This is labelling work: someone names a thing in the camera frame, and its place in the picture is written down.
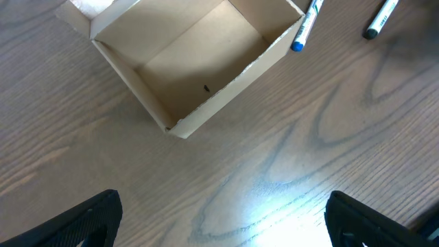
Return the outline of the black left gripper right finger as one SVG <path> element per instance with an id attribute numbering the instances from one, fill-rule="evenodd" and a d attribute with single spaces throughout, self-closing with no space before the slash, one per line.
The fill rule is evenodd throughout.
<path id="1" fill-rule="evenodd" d="M 436 245 L 433 215 L 411 231 L 341 191 L 332 191 L 324 218 L 333 246 L 423 247 Z"/>

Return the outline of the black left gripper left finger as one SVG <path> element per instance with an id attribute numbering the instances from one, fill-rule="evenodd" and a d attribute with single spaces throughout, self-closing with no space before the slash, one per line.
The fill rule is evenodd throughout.
<path id="1" fill-rule="evenodd" d="M 116 190 L 107 189 L 5 242 L 3 247 L 112 247 L 123 209 Z"/>

